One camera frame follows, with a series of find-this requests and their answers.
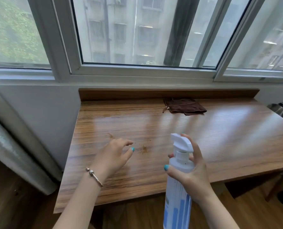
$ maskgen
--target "wooden tabletop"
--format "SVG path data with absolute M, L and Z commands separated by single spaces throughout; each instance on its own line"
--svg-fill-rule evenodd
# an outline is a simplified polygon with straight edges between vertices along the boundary
M 113 138 L 134 141 L 128 163 L 108 178 L 97 205 L 162 193 L 170 133 L 200 146 L 211 182 L 283 169 L 283 118 L 254 99 L 199 100 L 204 115 L 162 113 L 162 99 L 82 102 L 55 213 L 62 212 L 85 167 Z

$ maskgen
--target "silver bracelet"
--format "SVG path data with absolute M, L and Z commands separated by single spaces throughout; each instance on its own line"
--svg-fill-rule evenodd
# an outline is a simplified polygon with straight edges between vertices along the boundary
M 95 180 L 99 183 L 99 185 L 102 187 L 102 183 L 98 180 L 98 178 L 94 175 L 94 171 L 90 170 L 90 168 L 86 167 L 85 170 L 90 174 L 91 177 L 94 177 Z

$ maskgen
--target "hand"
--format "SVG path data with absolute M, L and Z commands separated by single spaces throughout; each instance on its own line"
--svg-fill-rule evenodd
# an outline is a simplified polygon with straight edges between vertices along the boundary
M 195 202 L 202 204 L 206 199 L 215 195 L 215 193 L 209 182 L 206 164 L 198 144 L 186 134 L 181 134 L 181 136 L 188 138 L 193 146 L 193 155 L 190 155 L 189 159 L 195 164 L 195 168 L 190 173 L 183 173 L 171 165 L 166 165 L 164 169 L 170 177 L 184 186 L 186 192 Z M 169 154 L 168 157 L 173 158 L 174 154 Z
M 124 146 L 132 144 L 132 141 L 122 138 L 111 140 L 97 153 L 90 169 L 93 169 L 95 175 L 100 175 L 101 180 L 104 181 L 126 164 L 135 149 L 129 148 L 124 154 L 122 151 Z

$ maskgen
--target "brown cloth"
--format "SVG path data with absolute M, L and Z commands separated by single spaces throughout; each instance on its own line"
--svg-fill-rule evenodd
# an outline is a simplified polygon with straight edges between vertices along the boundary
M 202 114 L 207 111 L 201 104 L 191 98 L 166 98 L 164 99 L 164 103 L 166 108 L 163 109 L 163 113 L 169 109 L 171 113 L 182 112 L 186 116 L 190 116 Z

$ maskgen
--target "cleaning product bottle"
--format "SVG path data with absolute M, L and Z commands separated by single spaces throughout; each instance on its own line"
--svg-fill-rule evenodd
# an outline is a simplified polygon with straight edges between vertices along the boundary
M 189 160 L 189 153 L 193 152 L 193 146 L 188 138 L 176 133 L 171 134 L 174 141 L 174 157 L 169 159 L 169 165 L 184 172 L 189 173 L 195 167 L 194 163 Z M 164 212 L 164 229 L 187 229 L 189 226 L 191 209 L 191 198 L 186 193 L 184 187 L 177 180 L 168 176 L 165 212 Z

